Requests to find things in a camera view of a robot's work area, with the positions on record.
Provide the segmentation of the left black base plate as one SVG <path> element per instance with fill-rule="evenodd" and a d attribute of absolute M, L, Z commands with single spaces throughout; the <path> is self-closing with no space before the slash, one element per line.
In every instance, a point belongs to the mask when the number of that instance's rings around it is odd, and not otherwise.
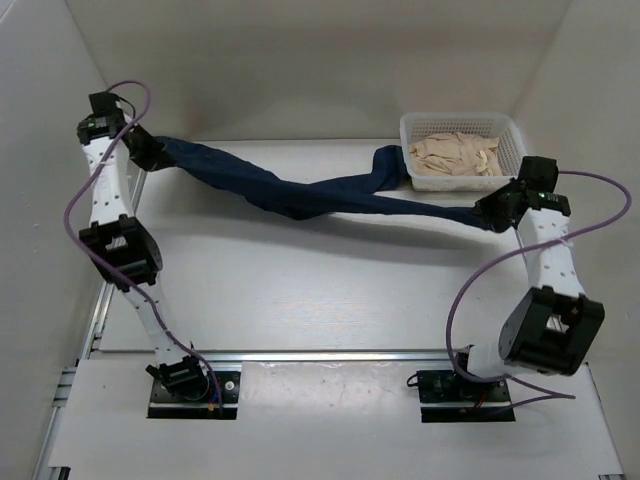
<path fill-rule="evenodd" d="M 221 387 L 222 405 L 215 387 L 209 383 L 186 396 L 170 393 L 158 380 L 151 388 L 147 417 L 177 420 L 235 420 L 241 390 L 240 370 L 217 371 Z"/>

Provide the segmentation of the dark blue denim trousers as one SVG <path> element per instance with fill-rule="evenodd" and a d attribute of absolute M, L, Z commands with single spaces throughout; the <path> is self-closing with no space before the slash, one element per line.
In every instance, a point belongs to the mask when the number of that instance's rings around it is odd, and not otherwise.
<path fill-rule="evenodd" d="M 159 136 L 164 151 L 175 166 L 212 188 L 243 197 L 248 203 L 296 221 L 332 213 L 419 215 L 442 218 L 484 231 L 494 228 L 472 213 L 470 207 L 443 207 L 382 195 L 408 177 L 402 148 L 387 145 L 377 149 L 371 171 L 298 183 L 217 148 Z"/>

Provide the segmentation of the white plastic basket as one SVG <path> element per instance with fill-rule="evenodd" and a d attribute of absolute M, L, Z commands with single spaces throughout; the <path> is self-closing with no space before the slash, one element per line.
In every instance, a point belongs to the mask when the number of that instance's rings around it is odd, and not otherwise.
<path fill-rule="evenodd" d="M 498 138 L 497 157 L 503 175 L 444 177 L 416 174 L 410 163 L 409 145 L 433 134 L 455 132 Z M 498 113 L 408 113 L 400 119 L 400 138 L 407 171 L 416 191 L 493 191 L 518 174 L 522 158 L 526 155 L 514 122 L 510 117 Z"/>

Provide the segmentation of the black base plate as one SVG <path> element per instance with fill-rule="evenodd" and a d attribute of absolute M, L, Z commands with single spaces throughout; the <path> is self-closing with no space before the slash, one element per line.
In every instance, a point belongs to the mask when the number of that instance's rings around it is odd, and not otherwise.
<path fill-rule="evenodd" d="M 147 417 L 177 420 L 235 420 L 241 390 L 240 370 L 217 371 L 221 387 L 222 405 L 215 387 L 209 383 L 186 396 L 170 393 L 158 380 L 151 388 Z"/>
<path fill-rule="evenodd" d="M 418 370 L 407 379 L 419 395 L 423 423 L 514 422 L 504 381 L 471 382 L 451 370 Z"/>

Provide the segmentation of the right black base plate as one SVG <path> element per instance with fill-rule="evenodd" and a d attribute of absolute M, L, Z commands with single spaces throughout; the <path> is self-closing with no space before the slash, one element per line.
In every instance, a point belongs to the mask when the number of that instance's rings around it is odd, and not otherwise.
<path fill-rule="evenodd" d="M 423 423 L 514 422 L 504 381 L 471 382 L 451 370 L 418 370 L 407 379 L 419 395 Z"/>

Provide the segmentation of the aluminium rail frame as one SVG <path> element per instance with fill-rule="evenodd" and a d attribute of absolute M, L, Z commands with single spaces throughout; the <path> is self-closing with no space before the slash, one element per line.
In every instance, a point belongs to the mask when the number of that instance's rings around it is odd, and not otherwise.
<path fill-rule="evenodd" d="M 336 214 L 295 222 L 180 172 L 151 176 L 140 215 L 158 237 L 179 337 L 241 356 L 234 421 L 154 421 L 151 345 L 119 295 L 102 304 L 50 462 L 73 479 L 596 479 L 635 477 L 605 366 L 627 319 L 618 276 L 628 213 L 575 241 L 577 271 L 607 317 L 587 365 L 537 378 L 563 400 L 521 404 L 506 424 L 429 425 L 406 387 L 417 355 L 489 342 L 525 293 L 519 258 L 458 289 L 517 247 L 417 216 Z"/>

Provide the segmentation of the beige crumpled garment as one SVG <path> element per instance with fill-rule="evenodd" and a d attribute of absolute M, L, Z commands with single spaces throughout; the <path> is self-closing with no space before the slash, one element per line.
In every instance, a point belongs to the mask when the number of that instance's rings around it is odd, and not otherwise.
<path fill-rule="evenodd" d="M 498 138 L 461 132 L 433 134 L 409 145 L 413 171 L 420 176 L 502 176 Z"/>

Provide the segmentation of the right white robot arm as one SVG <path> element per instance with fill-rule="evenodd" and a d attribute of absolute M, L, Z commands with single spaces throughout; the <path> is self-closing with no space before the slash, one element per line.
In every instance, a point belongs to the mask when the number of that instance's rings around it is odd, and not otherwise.
<path fill-rule="evenodd" d="M 485 378 L 573 375 L 603 323 L 603 305 L 587 297 L 576 273 L 567 239 L 571 209 L 554 191 L 558 177 L 555 160 L 526 156 L 516 178 L 473 208 L 495 229 L 519 234 L 528 290 L 494 342 L 454 354 L 449 387 L 460 399 L 476 397 Z"/>

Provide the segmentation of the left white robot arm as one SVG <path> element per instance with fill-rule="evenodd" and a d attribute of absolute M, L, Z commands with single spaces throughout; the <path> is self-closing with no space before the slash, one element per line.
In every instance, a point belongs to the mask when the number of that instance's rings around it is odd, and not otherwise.
<path fill-rule="evenodd" d="M 156 363 L 147 372 L 166 391 L 186 401 L 199 401 L 213 388 L 211 376 L 191 349 L 171 333 L 170 312 L 159 281 L 163 267 L 159 246 L 135 217 L 127 176 L 133 163 L 146 172 L 174 165 L 162 143 L 131 118 L 121 98 L 103 91 L 89 96 L 92 112 L 77 126 L 77 135 L 92 182 L 89 226 L 78 239 L 93 254 L 103 279 L 114 285 L 138 315 L 153 347 Z"/>

